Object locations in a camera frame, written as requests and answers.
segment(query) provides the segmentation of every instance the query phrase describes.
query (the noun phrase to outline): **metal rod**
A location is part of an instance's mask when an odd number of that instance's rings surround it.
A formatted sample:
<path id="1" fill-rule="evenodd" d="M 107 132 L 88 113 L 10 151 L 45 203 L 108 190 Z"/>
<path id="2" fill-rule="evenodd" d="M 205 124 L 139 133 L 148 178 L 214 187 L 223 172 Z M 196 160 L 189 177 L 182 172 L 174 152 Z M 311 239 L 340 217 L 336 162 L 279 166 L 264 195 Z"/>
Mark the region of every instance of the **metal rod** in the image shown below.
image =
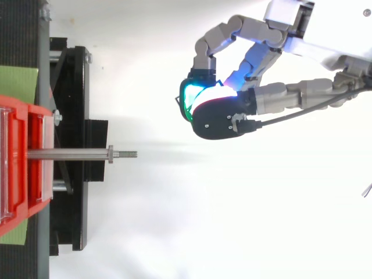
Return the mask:
<path id="1" fill-rule="evenodd" d="M 113 146 L 103 148 L 52 148 L 29 149 L 28 158 L 31 160 L 54 161 L 104 161 L 113 163 L 114 158 L 137 158 L 137 151 L 114 151 Z"/>
<path id="2" fill-rule="evenodd" d="M 62 53 L 61 51 L 50 51 L 49 62 L 57 63 L 60 58 L 61 53 Z"/>
<path id="3" fill-rule="evenodd" d="M 63 180 L 53 181 L 53 192 L 67 192 L 66 184 Z"/>
<path id="4" fill-rule="evenodd" d="M 92 161 L 108 160 L 108 149 L 73 149 L 73 148 L 55 148 L 55 149 L 32 149 L 28 151 L 29 159 L 55 160 L 55 161 Z"/>

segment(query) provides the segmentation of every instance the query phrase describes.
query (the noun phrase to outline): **screw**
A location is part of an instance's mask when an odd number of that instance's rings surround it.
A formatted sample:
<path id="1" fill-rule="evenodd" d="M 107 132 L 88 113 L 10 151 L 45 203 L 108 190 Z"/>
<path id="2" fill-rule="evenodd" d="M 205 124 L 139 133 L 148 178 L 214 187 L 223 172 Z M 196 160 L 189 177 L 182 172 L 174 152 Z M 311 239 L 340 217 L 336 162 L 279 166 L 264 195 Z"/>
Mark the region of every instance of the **screw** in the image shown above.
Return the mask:
<path id="1" fill-rule="evenodd" d="M 364 12 L 363 12 L 363 15 L 365 16 L 365 17 L 369 17 L 370 15 L 371 15 L 371 10 L 370 9 L 365 9 L 364 10 Z"/>
<path id="2" fill-rule="evenodd" d="M 54 125 L 58 126 L 59 123 L 63 120 L 63 117 L 59 113 L 59 110 L 57 110 L 57 109 L 54 111 L 53 115 L 54 115 Z"/>
<path id="3" fill-rule="evenodd" d="M 137 158 L 137 151 L 119 151 L 119 158 Z"/>
<path id="4" fill-rule="evenodd" d="M 46 22 L 51 22 L 51 9 L 48 4 L 45 4 L 40 10 L 40 18 L 45 20 Z"/>
<path id="5" fill-rule="evenodd" d="M 93 55 L 91 53 L 88 53 L 85 58 L 86 58 L 88 64 L 93 63 Z"/>

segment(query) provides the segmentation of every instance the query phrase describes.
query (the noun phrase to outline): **black cable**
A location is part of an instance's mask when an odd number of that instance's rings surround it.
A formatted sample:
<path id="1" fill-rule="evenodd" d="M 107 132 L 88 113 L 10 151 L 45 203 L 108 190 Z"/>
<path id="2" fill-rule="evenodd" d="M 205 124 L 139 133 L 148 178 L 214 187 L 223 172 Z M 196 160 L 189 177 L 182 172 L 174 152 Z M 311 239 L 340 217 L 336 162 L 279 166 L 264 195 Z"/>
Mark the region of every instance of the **black cable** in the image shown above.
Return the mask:
<path id="1" fill-rule="evenodd" d="M 361 88 L 361 89 L 358 89 L 358 90 L 348 91 L 346 93 L 339 94 L 338 96 L 336 96 L 332 99 L 329 99 L 329 100 L 327 100 L 323 103 L 320 103 L 316 106 L 312 106 L 311 108 L 301 110 L 300 112 L 291 113 L 290 115 L 285 115 L 285 116 L 282 116 L 282 117 L 278 117 L 278 118 L 274 118 L 274 119 L 271 119 L 271 120 L 268 120 L 268 121 L 264 121 L 264 122 L 261 122 L 260 125 L 261 125 L 261 127 L 264 127 L 264 126 L 276 124 L 276 123 L 279 123 L 279 122 L 283 122 L 283 121 L 286 121 L 286 120 L 289 120 L 289 119 L 293 119 L 293 118 L 296 118 L 296 117 L 299 117 L 299 116 L 302 116 L 302 115 L 306 115 L 310 112 L 314 112 L 315 110 L 319 110 L 319 109 L 324 108 L 326 106 L 332 105 L 333 103 L 336 103 L 336 102 L 341 101 L 343 99 L 352 97 L 352 96 L 354 96 L 356 94 L 359 94 L 359 93 L 362 93 L 362 92 L 371 91 L 371 90 L 372 90 L 372 87 L 364 87 L 364 88 Z"/>

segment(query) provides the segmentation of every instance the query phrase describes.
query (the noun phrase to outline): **green light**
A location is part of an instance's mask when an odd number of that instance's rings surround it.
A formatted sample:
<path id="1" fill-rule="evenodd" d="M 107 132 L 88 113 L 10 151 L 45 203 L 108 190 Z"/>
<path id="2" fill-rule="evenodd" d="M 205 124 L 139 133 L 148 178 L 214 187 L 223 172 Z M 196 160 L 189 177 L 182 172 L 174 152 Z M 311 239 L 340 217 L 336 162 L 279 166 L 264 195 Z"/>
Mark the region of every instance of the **green light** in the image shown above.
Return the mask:
<path id="1" fill-rule="evenodd" d="M 184 90 L 184 110 L 186 117 L 189 121 L 192 121 L 192 115 L 190 113 L 192 104 L 196 97 L 204 90 L 203 86 L 188 84 Z"/>

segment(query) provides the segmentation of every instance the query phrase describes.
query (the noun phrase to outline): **metal bolt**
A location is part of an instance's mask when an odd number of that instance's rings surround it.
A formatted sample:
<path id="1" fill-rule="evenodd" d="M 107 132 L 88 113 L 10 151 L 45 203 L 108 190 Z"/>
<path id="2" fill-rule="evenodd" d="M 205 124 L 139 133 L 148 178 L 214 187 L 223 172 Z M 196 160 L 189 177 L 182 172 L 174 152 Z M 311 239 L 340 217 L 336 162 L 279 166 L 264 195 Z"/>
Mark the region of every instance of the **metal bolt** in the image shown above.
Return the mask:
<path id="1" fill-rule="evenodd" d="M 137 158 L 137 151 L 114 151 L 110 145 L 103 148 L 55 148 L 29 149 L 27 157 L 30 160 L 54 161 L 105 161 L 113 163 L 114 158 Z"/>
<path id="2" fill-rule="evenodd" d="M 59 123 L 63 120 L 63 116 L 59 113 L 59 110 L 54 111 L 54 125 L 58 126 Z"/>
<path id="3" fill-rule="evenodd" d="M 368 17 L 368 16 L 371 15 L 371 13 L 372 13 L 372 12 L 371 12 L 370 9 L 365 9 L 364 12 L 363 12 L 363 15 L 366 16 L 366 17 Z"/>
<path id="4" fill-rule="evenodd" d="M 87 53 L 85 58 L 86 58 L 88 64 L 93 63 L 93 55 L 91 53 Z"/>
<path id="5" fill-rule="evenodd" d="M 45 4 L 40 10 L 40 18 L 46 22 L 51 22 L 51 8 L 48 4 Z"/>

